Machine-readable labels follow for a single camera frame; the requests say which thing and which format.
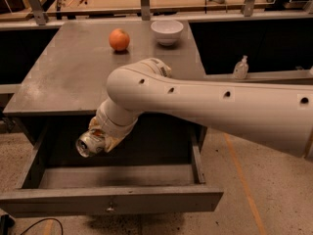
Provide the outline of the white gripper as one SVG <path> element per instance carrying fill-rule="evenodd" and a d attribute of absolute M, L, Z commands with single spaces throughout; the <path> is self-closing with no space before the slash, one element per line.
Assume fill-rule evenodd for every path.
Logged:
<path fill-rule="evenodd" d="M 88 131 L 93 136 L 108 134 L 104 138 L 104 151 L 109 153 L 132 131 L 138 117 L 138 112 L 126 110 L 107 99 L 97 109 L 96 116 L 91 118 Z"/>

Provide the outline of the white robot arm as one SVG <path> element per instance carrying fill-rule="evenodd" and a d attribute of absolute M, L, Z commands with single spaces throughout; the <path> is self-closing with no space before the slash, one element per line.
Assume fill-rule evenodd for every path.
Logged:
<path fill-rule="evenodd" d="M 123 138 L 144 112 L 163 113 L 296 155 L 313 151 L 313 90 L 308 85 L 169 78 L 150 58 L 113 70 L 108 98 L 89 123 Z"/>

